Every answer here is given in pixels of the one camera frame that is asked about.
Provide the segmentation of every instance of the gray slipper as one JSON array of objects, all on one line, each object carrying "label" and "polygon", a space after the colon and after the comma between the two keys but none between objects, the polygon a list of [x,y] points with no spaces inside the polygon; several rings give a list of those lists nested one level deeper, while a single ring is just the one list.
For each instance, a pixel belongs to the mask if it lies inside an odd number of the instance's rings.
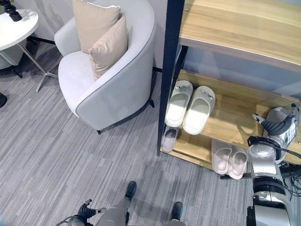
[{"label": "gray slipper", "polygon": [[171,152],[174,149],[175,141],[177,139],[179,128],[166,126],[162,137],[162,149],[165,152]]}]

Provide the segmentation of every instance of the table leg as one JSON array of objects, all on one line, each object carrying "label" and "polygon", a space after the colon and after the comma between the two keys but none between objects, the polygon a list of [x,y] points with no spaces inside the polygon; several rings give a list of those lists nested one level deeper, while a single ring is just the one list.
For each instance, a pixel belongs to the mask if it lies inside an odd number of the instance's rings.
[{"label": "table leg", "polygon": [[50,73],[50,72],[46,72],[41,65],[39,65],[39,63],[35,60],[35,58],[30,54],[30,52],[27,50],[27,48],[25,48],[21,43],[18,43],[18,46],[21,48],[21,50],[31,59],[31,61],[43,72],[43,78],[40,81],[38,87],[37,87],[37,92],[40,90],[40,88],[42,87],[42,85],[46,82],[46,80],[49,77],[53,77],[53,78],[58,78],[58,76],[56,74]]}]

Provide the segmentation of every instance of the white armchair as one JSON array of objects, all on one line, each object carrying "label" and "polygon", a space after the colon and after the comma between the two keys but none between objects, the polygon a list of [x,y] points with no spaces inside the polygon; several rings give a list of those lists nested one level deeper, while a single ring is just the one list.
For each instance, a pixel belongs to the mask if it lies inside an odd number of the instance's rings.
[{"label": "white armchair", "polygon": [[150,97],[155,18],[147,0],[93,3],[119,5],[126,15],[128,50],[124,56],[94,81],[89,55],[80,51],[74,18],[55,34],[55,43],[64,56],[58,79],[69,108],[90,127],[101,130],[132,115]]}]

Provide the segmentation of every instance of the chair cushion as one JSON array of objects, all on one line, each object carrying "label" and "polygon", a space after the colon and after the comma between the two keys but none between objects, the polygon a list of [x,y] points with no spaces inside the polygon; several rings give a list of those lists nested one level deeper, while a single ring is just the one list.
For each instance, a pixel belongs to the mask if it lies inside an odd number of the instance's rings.
[{"label": "chair cushion", "polygon": [[73,0],[72,4],[81,51],[89,53],[93,44],[116,23],[120,7],[105,8],[81,0]]},{"label": "chair cushion", "polygon": [[127,51],[127,24],[123,16],[90,49],[90,60],[97,80]]},{"label": "chair cushion", "polygon": [[80,96],[95,82],[89,55],[77,51],[64,56],[59,64],[58,74],[63,96],[75,113]]}]

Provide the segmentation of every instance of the black shoe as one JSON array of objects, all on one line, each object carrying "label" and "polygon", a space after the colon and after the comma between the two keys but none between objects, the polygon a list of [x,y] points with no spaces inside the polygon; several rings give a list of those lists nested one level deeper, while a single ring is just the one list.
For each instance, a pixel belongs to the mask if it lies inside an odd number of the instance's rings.
[{"label": "black shoe", "polygon": [[7,97],[0,93],[0,107],[3,107],[7,100]]},{"label": "black shoe", "polygon": [[135,195],[135,193],[136,193],[136,188],[137,188],[136,182],[131,181],[130,183],[128,183],[128,185],[127,185],[127,192],[126,192],[126,195],[125,195],[125,196],[126,196],[129,200],[132,200],[133,196]]},{"label": "black shoe", "polygon": [[174,204],[173,210],[171,211],[171,220],[177,219],[180,220],[183,212],[183,204],[181,202],[176,202]]}]

